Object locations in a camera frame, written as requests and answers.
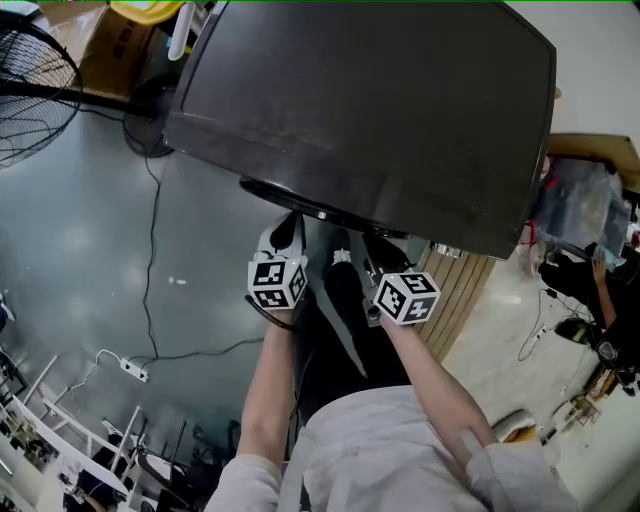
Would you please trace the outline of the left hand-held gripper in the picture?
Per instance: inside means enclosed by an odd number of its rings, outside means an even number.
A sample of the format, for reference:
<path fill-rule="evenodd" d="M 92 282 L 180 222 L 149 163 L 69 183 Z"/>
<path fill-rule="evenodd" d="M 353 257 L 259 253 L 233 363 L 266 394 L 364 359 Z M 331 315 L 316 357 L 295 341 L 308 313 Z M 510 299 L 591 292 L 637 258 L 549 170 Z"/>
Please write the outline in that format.
<path fill-rule="evenodd" d="M 248 264 L 248 292 L 263 310 L 292 310 L 308 284 L 306 276 L 306 231 L 303 215 L 291 212 L 260 236 L 254 260 Z M 293 256 L 270 255 L 265 251 L 287 251 Z"/>

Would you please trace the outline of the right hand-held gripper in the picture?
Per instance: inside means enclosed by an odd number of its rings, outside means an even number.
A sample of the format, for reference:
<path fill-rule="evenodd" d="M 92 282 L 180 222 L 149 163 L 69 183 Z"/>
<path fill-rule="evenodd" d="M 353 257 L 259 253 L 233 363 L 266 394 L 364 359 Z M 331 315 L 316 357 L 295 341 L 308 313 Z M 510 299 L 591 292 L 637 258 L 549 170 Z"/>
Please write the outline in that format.
<path fill-rule="evenodd" d="M 364 310 L 368 324 L 373 327 L 385 317 L 398 326 L 426 322 L 441 295 L 429 273 L 374 273 L 367 275 L 372 290 L 365 294 Z"/>

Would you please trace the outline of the person's left forearm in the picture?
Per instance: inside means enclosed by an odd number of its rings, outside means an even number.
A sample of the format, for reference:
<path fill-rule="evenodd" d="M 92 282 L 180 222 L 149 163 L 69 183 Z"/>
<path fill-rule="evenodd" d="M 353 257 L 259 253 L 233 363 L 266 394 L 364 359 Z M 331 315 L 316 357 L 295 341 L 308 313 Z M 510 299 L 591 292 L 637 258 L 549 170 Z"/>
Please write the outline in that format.
<path fill-rule="evenodd" d="M 294 405 L 293 332 L 285 329 L 291 311 L 276 311 L 269 322 L 245 399 L 237 453 L 255 455 L 280 466 L 285 457 Z"/>

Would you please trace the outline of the person's right forearm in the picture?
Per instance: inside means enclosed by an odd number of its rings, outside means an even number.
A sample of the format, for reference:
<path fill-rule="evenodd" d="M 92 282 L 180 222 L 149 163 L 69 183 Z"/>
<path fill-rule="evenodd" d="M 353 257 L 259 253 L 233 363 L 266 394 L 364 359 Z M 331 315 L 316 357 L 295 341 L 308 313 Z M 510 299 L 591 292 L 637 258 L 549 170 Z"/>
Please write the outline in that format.
<path fill-rule="evenodd" d="M 463 431 L 482 446 L 496 441 L 486 416 L 467 390 L 441 365 L 411 327 L 386 316 L 381 325 L 388 335 L 427 418 L 442 442 L 453 452 Z"/>

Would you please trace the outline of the black washing machine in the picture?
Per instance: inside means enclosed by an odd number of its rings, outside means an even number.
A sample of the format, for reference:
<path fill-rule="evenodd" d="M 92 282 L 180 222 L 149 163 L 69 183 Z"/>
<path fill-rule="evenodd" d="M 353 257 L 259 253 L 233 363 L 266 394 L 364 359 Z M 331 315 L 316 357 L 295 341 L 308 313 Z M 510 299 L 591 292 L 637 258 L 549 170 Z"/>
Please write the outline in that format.
<path fill-rule="evenodd" d="M 556 50 L 503 2 L 227 2 L 166 143 L 411 235 L 507 259 L 536 193 Z"/>

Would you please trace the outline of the person's right shoe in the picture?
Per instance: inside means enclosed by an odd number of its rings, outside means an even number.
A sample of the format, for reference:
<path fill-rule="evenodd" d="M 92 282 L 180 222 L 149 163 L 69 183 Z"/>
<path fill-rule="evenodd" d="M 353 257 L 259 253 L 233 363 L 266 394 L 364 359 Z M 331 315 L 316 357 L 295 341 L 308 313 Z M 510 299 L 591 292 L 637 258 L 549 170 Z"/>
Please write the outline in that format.
<path fill-rule="evenodd" d="M 403 273 L 414 267 L 405 252 L 388 239 L 371 233 L 364 233 L 362 239 L 369 268 L 374 273 Z"/>

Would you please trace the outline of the person's shoe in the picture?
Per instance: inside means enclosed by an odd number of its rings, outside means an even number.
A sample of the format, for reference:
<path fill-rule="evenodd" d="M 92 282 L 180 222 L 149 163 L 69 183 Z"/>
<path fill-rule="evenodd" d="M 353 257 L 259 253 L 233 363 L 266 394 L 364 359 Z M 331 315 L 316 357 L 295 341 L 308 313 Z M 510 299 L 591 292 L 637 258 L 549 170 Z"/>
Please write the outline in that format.
<path fill-rule="evenodd" d="M 369 268 L 374 273 L 403 273 L 414 267 L 405 252 L 388 239 L 371 233 L 364 233 L 362 239 Z"/>
<path fill-rule="evenodd" d="M 344 228 L 337 228 L 329 236 L 326 266 L 332 267 L 340 263 L 351 262 L 352 254 L 349 232 Z"/>

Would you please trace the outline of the wooden slat pallet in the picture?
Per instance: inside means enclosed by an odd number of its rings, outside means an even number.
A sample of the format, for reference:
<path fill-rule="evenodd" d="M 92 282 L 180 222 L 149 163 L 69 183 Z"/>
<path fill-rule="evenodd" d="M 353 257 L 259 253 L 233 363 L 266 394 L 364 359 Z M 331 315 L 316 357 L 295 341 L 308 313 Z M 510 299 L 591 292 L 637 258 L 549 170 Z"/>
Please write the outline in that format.
<path fill-rule="evenodd" d="M 434 278 L 441 295 L 429 320 L 415 330 L 438 361 L 455 344 L 495 263 L 493 258 L 466 251 L 454 258 L 424 249 L 418 268 Z"/>

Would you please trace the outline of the person's left shoe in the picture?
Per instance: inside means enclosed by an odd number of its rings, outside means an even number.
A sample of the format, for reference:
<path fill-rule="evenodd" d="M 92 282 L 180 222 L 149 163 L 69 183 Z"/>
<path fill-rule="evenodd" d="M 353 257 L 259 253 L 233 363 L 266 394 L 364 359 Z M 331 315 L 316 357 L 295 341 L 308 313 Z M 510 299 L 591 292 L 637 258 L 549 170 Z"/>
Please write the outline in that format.
<path fill-rule="evenodd" d="M 352 254 L 349 232 L 344 228 L 337 228 L 329 236 L 326 266 L 332 267 L 340 263 L 351 262 Z"/>

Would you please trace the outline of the person's black trousers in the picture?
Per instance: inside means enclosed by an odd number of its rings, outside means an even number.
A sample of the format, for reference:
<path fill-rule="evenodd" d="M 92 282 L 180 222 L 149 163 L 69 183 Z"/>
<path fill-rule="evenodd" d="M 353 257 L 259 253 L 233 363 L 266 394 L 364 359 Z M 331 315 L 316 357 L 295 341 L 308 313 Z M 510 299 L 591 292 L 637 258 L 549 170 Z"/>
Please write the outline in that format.
<path fill-rule="evenodd" d="M 350 394 L 410 383 L 387 333 L 380 326 L 368 325 L 355 266 L 345 261 L 330 265 L 323 284 L 362 367 L 349 356 L 316 299 L 306 298 L 294 314 L 293 332 L 295 389 L 303 423 L 324 406 Z"/>

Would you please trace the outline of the person's white shirt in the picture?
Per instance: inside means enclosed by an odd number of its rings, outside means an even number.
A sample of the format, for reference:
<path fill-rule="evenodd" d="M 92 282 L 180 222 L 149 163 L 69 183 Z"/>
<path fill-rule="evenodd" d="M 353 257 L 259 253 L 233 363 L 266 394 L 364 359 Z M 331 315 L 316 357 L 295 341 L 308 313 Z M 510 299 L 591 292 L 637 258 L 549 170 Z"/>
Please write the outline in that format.
<path fill-rule="evenodd" d="M 285 469 L 236 456 L 204 512 L 579 512 L 539 442 L 463 439 L 460 468 L 412 387 L 354 393 L 312 416 Z"/>

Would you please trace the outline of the black pouch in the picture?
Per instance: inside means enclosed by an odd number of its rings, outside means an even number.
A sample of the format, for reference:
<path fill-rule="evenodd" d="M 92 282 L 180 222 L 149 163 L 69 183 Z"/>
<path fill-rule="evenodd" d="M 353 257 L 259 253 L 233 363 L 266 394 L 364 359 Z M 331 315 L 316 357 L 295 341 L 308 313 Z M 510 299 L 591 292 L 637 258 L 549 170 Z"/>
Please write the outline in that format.
<path fill-rule="evenodd" d="M 567 317 L 556 324 L 554 333 L 573 343 L 589 346 L 592 342 L 591 329 L 590 322 L 579 317 Z"/>

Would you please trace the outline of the white power strip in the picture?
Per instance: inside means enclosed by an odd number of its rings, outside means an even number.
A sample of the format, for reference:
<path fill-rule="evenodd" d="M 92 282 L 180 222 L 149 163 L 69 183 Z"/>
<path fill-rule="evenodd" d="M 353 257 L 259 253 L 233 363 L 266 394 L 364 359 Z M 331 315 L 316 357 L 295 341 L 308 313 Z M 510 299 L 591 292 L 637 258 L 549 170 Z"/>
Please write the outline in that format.
<path fill-rule="evenodd" d="M 135 362 L 130 359 L 121 358 L 120 359 L 120 368 L 122 371 L 130 375 L 131 377 L 137 379 L 142 383 L 146 383 L 149 380 L 149 375 L 146 369 L 143 369 L 141 366 L 137 365 Z"/>

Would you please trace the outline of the plastic wrapped dark bundle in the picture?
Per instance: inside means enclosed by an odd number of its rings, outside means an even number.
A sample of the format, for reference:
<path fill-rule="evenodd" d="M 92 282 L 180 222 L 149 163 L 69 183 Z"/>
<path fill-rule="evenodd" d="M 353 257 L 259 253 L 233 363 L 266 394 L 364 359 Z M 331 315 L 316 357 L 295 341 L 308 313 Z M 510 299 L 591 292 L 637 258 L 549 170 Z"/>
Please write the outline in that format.
<path fill-rule="evenodd" d="M 606 161 L 552 156 L 531 210 L 535 238 L 584 258 L 593 244 L 622 255 L 631 208 Z"/>

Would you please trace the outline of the flat brown cardboard sheet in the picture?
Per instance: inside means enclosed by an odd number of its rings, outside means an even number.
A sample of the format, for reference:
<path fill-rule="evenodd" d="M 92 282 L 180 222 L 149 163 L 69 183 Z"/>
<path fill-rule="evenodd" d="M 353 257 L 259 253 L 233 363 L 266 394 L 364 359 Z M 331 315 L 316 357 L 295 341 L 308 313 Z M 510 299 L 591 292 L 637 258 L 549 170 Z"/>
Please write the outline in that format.
<path fill-rule="evenodd" d="M 623 188 L 640 194 L 640 153 L 626 135 L 551 134 L 547 153 L 557 157 L 608 161 L 618 172 Z"/>

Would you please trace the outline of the black office chair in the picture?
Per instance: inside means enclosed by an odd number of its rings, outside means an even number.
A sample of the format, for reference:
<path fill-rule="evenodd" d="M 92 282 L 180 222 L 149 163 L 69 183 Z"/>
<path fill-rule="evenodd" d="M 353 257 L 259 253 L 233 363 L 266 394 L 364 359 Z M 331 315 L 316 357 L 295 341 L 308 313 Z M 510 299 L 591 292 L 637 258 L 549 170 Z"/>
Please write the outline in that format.
<path fill-rule="evenodd" d="M 204 512 L 218 487 L 222 470 L 236 455 L 240 423 L 230 420 L 223 445 L 212 442 L 199 426 L 194 426 L 195 445 L 190 460 L 179 462 L 177 456 L 185 429 L 186 423 L 183 423 L 170 456 L 158 455 L 148 449 L 139 452 L 138 467 L 159 488 L 158 491 L 142 492 L 140 512 Z"/>

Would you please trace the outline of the large printed cardboard box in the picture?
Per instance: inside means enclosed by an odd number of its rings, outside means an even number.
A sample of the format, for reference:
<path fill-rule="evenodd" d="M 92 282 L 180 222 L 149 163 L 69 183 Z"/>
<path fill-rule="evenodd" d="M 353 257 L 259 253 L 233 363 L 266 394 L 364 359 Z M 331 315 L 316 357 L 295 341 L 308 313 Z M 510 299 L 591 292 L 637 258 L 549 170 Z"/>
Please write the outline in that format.
<path fill-rule="evenodd" d="M 40 2 L 48 32 L 77 65 L 83 90 L 127 102 L 139 77 L 152 28 L 106 2 Z"/>

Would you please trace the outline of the yellow lidded bin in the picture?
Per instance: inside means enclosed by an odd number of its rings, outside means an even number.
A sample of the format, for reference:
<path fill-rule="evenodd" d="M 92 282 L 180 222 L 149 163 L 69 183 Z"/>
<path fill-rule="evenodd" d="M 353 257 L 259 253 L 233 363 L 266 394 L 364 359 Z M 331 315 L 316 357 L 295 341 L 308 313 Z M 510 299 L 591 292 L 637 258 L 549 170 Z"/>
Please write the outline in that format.
<path fill-rule="evenodd" d="M 156 45 L 155 39 L 160 32 L 164 34 L 169 48 L 178 11 L 185 3 L 192 3 L 195 10 L 185 52 L 179 60 L 192 53 L 193 47 L 200 35 L 203 24 L 202 14 L 207 13 L 202 6 L 198 6 L 197 2 L 187 0 L 109 0 L 109 7 L 116 14 L 132 22 L 134 25 L 145 27 L 149 30 L 149 36 L 144 43 L 141 61 L 136 65 L 135 78 L 132 83 L 133 90 L 141 85 L 145 81 L 146 75 L 149 74 L 148 61 L 153 59 L 153 54 L 156 52 L 154 49 Z"/>

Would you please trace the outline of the black stand fan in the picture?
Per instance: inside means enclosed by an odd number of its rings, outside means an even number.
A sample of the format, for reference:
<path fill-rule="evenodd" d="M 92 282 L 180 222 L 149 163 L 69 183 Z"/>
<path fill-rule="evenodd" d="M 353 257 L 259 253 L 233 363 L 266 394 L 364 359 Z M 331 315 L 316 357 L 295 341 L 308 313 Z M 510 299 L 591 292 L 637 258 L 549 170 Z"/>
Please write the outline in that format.
<path fill-rule="evenodd" d="M 0 170 L 54 142 L 80 112 L 120 124 L 137 155 L 172 152 L 164 126 L 175 90 L 165 75 L 139 86 L 130 100 L 108 98 L 84 86 L 69 52 L 24 17 L 0 15 Z"/>

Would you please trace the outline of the white metal table frame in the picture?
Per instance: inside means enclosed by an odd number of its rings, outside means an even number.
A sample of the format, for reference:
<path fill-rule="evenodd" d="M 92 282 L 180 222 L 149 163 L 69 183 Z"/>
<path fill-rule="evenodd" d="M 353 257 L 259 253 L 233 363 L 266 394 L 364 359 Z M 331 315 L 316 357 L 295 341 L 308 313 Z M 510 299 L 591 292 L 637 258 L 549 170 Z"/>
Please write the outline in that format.
<path fill-rule="evenodd" d="M 87 383 L 91 372 L 97 368 L 103 355 L 116 359 L 120 365 L 122 357 L 109 350 L 101 349 L 89 365 L 83 380 L 74 386 L 64 388 L 54 400 L 50 400 L 41 387 L 45 377 L 59 359 L 58 355 L 54 355 L 28 387 L 26 396 L 22 399 L 13 397 L 10 404 L 17 408 L 32 430 L 59 452 L 72 469 L 86 470 L 124 494 L 125 500 L 129 502 L 134 490 L 127 488 L 125 481 L 134 480 L 136 477 L 132 469 L 146 438 L 147 419 L 142 408 L 135 408 L 120 443 L 116 445 L 93 432 L 59 406 L 62 398 L 67 395 L 74 396 L 75 391 Z"/>

